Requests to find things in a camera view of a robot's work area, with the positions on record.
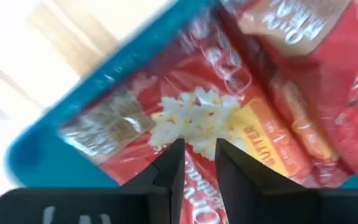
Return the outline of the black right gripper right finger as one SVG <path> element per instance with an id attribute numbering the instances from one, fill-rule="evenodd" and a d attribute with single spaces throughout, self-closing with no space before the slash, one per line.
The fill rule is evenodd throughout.
<path id="1" fill-rule="evenodd" d="M 358 224 L 358 190 L 308 189 L 225 139 L 215 164 L 230 223 Z"/>

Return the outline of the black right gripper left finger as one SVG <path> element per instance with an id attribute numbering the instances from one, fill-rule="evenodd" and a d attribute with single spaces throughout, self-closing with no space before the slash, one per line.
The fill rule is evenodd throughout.
<path id="1" fill-rule="evenodd" d="M 185 142 L 175 140 L 142 172 L 116 189 L 15 189 L 0 197 L 0 224 L 180 221 Z"/>

